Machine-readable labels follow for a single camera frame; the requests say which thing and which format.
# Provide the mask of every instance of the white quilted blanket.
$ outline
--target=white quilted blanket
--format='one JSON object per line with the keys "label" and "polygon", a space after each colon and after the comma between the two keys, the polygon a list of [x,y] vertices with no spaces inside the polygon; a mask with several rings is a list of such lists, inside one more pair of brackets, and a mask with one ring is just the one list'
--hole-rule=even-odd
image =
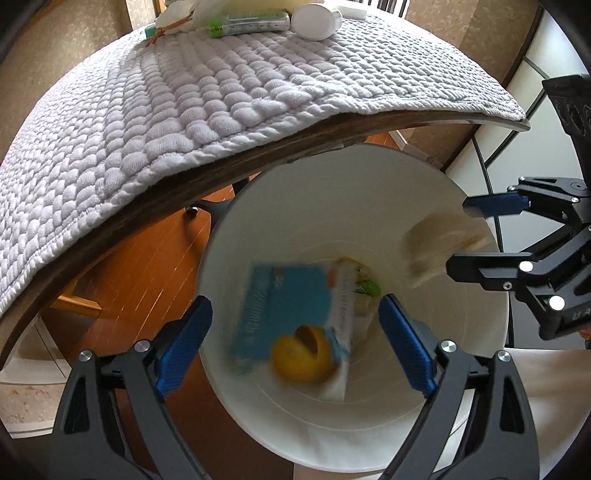
{"label": "white quilted blanket", "polygon": [[482,112],[515,100],[454,47],[405,22],[347,20],[328,40],[133,32],[36,104],[0,167],[0,314],[40,268],[161,178],[331,115]]}

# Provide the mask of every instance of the orange wood floor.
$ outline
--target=orange wood floor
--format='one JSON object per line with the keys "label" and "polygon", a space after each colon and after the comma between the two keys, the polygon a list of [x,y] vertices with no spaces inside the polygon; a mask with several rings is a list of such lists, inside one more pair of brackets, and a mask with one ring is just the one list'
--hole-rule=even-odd
{"label": "orange wood floor", "polygon": [[[396,148],[387,133],[368,141]],[[232,196],[232,188],[226,187],[208,199]],[[200,211],[193,219],[177,212],[124,241],[87,273],[74,293],[101,305],[97,319],[57,310],[43,314],[64,357],[72,364],[83,349],[99,355],[123,352],[138,339],[153,338],[167,321],[180,318],[193,299],[209,227],[206,212]],[[150,467],[125,395],[118,400],[134,456]],[[183,386],[170,395],[167,404],[180,433],[213,480],[292,478],[290,462],[252,440],[228,415],[199,360],[193,362]]]}

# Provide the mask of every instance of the yellow toy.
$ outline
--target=yellow toy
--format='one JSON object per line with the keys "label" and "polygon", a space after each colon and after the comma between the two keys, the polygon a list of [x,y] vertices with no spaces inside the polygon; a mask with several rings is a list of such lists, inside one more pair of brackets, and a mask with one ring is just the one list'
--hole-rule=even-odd
{"label": "yellow toy", "polygon": [[271,365],[286,382],[322,383],[334,373],[337,363],[324,330],[302,325],[293,336],[279,337],[271,350]]}

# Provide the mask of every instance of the silver bolt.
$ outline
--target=silver bolt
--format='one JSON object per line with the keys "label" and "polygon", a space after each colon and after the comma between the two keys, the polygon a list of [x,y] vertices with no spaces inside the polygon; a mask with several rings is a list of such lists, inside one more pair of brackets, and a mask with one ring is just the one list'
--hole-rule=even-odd
{"label": "silver bolt", "polygon": [[552,310],[560,311],[564,308],[564,298],[553,295],[548,300],[548,304]]}
{"label": "silver bolt", "polygon": [[534,269],[534,264],[526,260],[525,262],[519,263],[519,269],[522,272],[531,272]]}
{"label": "silver bolt", "polygon": [[149,340],[140,340],[134,345],[134,350],[139,353],[144,353],[148,348],[150,348]]}
{"label": "silver bolt", "polygon": [[81,362],[87,362],[92,358],[92,352],[90,350],[82,350],[78,355],[78,360]]}
{"label": "silver bolt", "polygon": [[457,350],[457,345],[454,342],[452,342],[451,340],[444,340],[441,342],[441,349],[444,352],[452,353]]}
{"label": "silver bolt", "polygon": [[511,361],[511,354],[506,350],[499,350],[496,353],[497,357],[501,362],[510,362]]}

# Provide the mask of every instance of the white bucket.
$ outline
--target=white bucket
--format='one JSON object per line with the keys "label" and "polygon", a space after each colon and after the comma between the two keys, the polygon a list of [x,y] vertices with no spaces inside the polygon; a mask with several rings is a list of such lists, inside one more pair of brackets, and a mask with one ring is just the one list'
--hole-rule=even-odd
{"label": "white bucket", "polygon": [[[220,401],[244,430],[304,466],[376,471],[389,464],[423,404],[376,322],[353,352],[342,404],[282,384],[266,365],[246,376],[235,374],[229,344],[256,262],[354,258],[376,274],[382,292],[394,293],[408,314],[439,338],[479,355],[503,347],[506,293],[458,284],[445,275],[415,290],[407,286],[403,234],[428,213],[458,208],[464,198],[429,165],[368,144],[273,168],[241,192],[209,241],[198,291],[213,304],[201,359]],[[455,428],[467,418],[468,400]]]}

